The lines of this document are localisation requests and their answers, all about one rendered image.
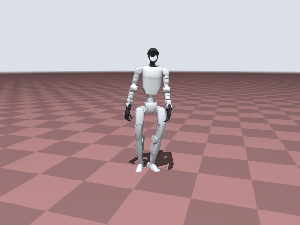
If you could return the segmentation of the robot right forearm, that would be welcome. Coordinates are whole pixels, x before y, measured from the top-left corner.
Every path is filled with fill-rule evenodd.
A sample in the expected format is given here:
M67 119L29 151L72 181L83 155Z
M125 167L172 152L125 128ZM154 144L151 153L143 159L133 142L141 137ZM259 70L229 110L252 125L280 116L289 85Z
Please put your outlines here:
M131 87L132 87L132 85L130 86L129 93L128 93L128 98L127 98L127 103L126 103L127 108L129 106L129 104L132 104L133 99L134 99L134 95L135 95L134 92L131 92Z

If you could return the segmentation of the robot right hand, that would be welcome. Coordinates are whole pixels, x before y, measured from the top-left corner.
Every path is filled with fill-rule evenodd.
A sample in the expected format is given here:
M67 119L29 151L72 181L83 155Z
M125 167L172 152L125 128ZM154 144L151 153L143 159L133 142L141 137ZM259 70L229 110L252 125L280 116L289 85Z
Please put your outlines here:
M129 119L129 116L130 116L130 118L132 119L132 117L131 117L131 114L130 114L130 109L131 109L131 104L129 104L129 106L128 106L128 108L126 107L126 110L125 110L125 119L127 120L127 121L131 121L130 119Z

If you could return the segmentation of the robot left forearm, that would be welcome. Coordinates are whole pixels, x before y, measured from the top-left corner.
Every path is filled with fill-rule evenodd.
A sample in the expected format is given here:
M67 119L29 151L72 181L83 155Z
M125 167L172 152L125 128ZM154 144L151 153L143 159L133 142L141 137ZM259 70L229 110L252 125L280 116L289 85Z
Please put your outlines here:
M170 96L171 96L170 92L164 94L164 97L165 97L165 108L166 108L166 109L168 108L168 104L171 105L171 98L170 98ZM172 107L172 106L171 106L171 107Z

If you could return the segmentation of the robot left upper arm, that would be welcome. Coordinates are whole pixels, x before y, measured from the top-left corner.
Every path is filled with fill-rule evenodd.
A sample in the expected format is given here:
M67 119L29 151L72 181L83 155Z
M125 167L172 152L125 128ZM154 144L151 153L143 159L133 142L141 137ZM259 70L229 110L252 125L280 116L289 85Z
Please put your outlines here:
M169 87L169 70L166 69L166 68L162 68L163 70L163 73L162 73L162 76L163 76L163 88L162 88L162 91L164 93L169 93L170 92L170 87Z

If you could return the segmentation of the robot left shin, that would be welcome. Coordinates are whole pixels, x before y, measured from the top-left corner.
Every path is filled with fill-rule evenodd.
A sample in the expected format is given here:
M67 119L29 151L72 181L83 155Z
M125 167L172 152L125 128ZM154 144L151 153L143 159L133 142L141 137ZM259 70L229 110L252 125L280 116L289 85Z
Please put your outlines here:
M151 143L151 145L150 145L150 165L155 162L155 159L159 152L160 146L161 146L161 140L159 140L159 142L156 144Z

